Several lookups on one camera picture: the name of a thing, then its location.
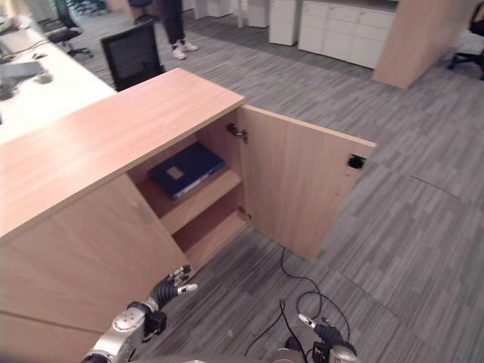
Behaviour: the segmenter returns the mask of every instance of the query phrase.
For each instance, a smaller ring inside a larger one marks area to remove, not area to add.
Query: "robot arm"
[[[343,339],[340,331],[323,320],[324,324],[317,324],[303,314],[299,319],[310,326],[321,338],[321,342],[314,342],[312,360],[314,363],[361,363],[356,356],[356,349]]]
[[[128,362],[136,349],[166,327],[166,315],[161,312],[171,299],[197,289],[196,284],[179,286],[188,279],[190,266],[182,266],[166,276],[150,292],[144,302],[132,302],[116,316],[110,329],[102,335],[84,357],[82,363]]]

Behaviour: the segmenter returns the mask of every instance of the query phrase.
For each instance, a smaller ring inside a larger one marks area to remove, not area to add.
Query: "door hinge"
[[[243,207],[238,206],[237,211],[242,216],[242,218],[246,219],[247,221],[252,219],[252,216],[249,213],[247,213],[247,211]]]
[[[365,165],[365,162],[366,158],[352,154],[348,160],[348,166],[352,167],[353,169],[361,169]]]
[[[239,130],[234,123],[229,123],[227,125],[227,131],[236,138],[241,138],[245,143],[247,143],[247,131]]]

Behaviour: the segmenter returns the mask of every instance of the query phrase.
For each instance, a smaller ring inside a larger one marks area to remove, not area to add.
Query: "cabinet shelf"
[[[232,242],[233,239],[241,234],[246,228],[247,222],[238,215],[238,212],[232,212],[185,252],[192,268],[195,271],[202,268],[222,248]]]
[[[168,232],[174,234],[240,183],[239,175],[231,170],[224,170],[208,178],[179,200],[171,200],[163,189],[150,179],[140,183],[138,189]]]

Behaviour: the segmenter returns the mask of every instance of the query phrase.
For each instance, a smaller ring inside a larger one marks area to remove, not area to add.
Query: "white shoe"
[[[179,45],[176,45],[175,49],[172,50],[172,56],[179,61],[183,61],[187,57]]]
[[[180,40],[176,43],[176,47],[180,47],[181,50],[183,51],[197,51],[198,47],[196,45],[193,45],[187,41],[183,44]]]

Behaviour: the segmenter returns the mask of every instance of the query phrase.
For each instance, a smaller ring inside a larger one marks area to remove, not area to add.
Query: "open cabinet door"
[[[376,145],[256,107],[238,112],[237,127],[247,131],[240,147],[253,226],[313,260],[360,173],[349,160],[369,158]]]

